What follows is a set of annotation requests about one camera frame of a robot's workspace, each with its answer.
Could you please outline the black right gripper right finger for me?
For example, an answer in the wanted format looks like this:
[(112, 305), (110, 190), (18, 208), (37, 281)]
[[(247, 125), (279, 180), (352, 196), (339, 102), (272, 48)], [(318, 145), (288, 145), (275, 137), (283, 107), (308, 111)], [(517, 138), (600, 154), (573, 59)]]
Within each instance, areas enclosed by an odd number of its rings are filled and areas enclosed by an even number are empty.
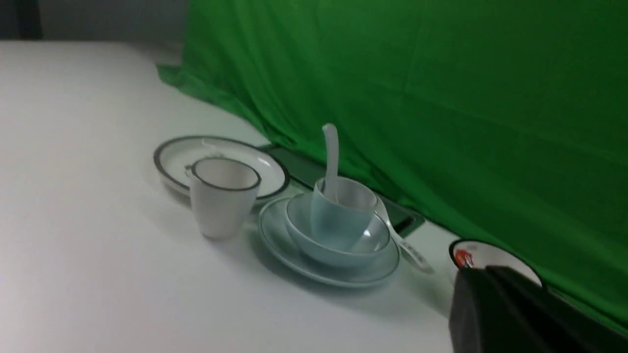
[(485, 271), (505, 290), (518, 319), (556, 353), (625, 353), (627, 338), (509, 267)]

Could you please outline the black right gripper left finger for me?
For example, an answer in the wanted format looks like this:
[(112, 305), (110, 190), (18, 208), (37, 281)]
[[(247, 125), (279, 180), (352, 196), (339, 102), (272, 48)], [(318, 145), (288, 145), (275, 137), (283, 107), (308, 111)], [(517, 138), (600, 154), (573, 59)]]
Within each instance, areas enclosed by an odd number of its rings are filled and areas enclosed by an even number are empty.
[(454, 282), (448, 329), (455, 353), (553, 353), (509, 291), (516, 280), (540, 287), (509, 267), (463, 268)]

